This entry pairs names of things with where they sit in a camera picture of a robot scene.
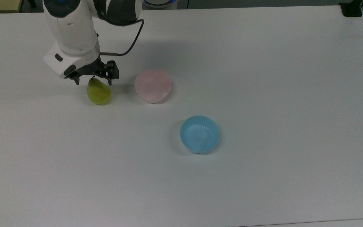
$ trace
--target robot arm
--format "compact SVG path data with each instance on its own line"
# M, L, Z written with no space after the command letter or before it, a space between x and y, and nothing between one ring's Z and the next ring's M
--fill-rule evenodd
M82 75L105 78L110 85L118 79L115 62L104 64L100 59L92 16L117 26L133 24L139 21L141 0L43 0L43 7L57 40L43 59L59 77L76 84Z

